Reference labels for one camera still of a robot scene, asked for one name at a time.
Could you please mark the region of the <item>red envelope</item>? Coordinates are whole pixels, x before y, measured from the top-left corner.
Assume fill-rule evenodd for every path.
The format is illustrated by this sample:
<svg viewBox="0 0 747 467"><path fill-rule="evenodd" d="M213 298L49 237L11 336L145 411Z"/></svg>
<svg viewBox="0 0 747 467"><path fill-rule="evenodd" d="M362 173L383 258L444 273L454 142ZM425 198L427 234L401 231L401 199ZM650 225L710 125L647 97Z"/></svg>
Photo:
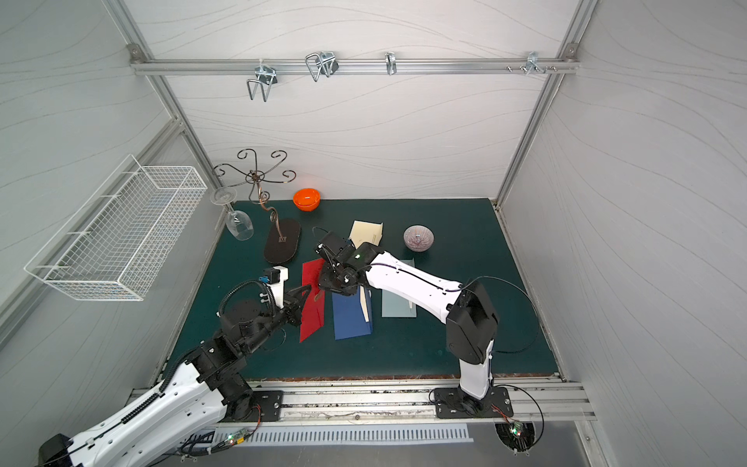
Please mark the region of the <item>red envelope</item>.
<svg viewBox="0 0 747 467"><path fill-rule="evenodd" d="M304 342L325 324L325 292L319 286L324 264L322 259L303 264L302 285L309 286L310 291L302 311L300 342Z"/></svg>

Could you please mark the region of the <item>cream yellow envelope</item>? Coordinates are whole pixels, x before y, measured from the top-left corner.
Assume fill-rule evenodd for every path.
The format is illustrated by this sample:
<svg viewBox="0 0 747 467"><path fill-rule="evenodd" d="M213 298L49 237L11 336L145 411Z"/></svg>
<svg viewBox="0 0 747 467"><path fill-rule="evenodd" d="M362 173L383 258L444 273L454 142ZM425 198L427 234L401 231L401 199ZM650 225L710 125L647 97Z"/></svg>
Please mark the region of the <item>cream yellow envelope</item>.
<svg viewBox="0 0 747 467"><path fill-rule="evenodd" d="M372 245L379 246L382 237L383 223L371 223L360 220L353 222L349 233L349 239L356 248L360 247L363 243L371 243Z"/></svg>

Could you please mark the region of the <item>blue envelope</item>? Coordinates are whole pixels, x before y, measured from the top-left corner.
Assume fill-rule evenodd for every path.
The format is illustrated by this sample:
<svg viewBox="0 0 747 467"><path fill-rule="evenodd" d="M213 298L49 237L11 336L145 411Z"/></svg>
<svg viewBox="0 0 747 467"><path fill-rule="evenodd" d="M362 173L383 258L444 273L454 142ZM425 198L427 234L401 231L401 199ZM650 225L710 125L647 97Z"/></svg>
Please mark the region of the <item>blue envelope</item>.
<svg viewBox="0 0 747 467"><path fill-rule="evenodd" d="M337 341L373 333L371 295L360 286L351 296L332 294L334 333Z"/></svg>

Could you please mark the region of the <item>light teal envelope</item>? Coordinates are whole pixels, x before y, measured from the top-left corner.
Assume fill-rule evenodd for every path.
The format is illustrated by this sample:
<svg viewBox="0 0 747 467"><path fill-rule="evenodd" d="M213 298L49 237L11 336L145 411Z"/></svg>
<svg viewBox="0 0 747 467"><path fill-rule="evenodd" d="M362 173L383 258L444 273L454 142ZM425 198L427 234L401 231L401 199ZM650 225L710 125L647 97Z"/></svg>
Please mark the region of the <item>light teal envelope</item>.
<svg viewBox="0 0 747 467"><path fill-rule="evenodd" d="M381 316L383 318L416 318L416 305L392 292L381 291Z"/></svg>

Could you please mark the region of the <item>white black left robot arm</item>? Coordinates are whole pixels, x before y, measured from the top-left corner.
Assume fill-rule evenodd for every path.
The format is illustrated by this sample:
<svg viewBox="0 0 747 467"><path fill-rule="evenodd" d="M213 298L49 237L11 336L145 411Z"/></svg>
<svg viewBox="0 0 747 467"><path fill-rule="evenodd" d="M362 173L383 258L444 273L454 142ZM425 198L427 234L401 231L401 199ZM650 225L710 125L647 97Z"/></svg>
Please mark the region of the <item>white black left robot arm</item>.
<svg viewBox="0 0 747 467"><path fill-rule="evenodd" d="M72 437L56 434L38 451L40 466L146 466L179 441L221 420L260 420L262 397L241 375L250 355L287 324L298 326L311 292L278 299L281 284L259 282L261 297L232 309L221 301L221 327L187 351L163 380L107 420Z"/></svg>

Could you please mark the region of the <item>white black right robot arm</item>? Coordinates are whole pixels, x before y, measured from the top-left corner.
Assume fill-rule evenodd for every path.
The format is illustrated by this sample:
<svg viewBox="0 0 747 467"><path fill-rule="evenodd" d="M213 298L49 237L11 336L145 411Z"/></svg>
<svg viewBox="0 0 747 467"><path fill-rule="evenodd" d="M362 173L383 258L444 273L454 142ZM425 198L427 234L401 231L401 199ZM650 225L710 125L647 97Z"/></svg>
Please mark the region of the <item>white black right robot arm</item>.
<svg viewBox="0 0 747 467"><path fill-rule="evenodd" d="M492 388L491 354L499 318L486 288L476 279L466 285L422 272L370 242L327 233L315 246L324 261L323 290L352 296L360 288L395 294L435 316L445 325L447 349L460 365L459 389L472 400Z"/></svg>

